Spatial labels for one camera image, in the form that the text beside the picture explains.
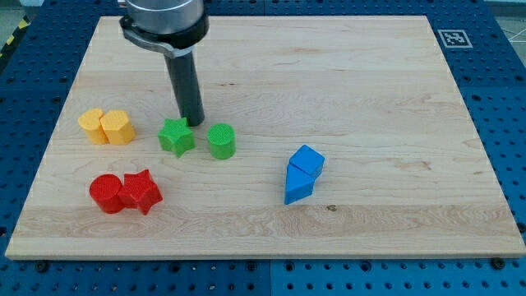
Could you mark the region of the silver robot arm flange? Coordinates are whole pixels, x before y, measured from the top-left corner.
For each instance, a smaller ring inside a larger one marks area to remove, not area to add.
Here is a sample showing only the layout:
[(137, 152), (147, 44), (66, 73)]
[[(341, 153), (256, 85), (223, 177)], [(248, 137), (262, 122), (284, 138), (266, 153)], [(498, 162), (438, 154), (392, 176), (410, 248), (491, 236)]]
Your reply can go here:
[(208, 33), (203, 0), (126, 0), (119, 20), (124, 38), (167, 58), (189, 54)]

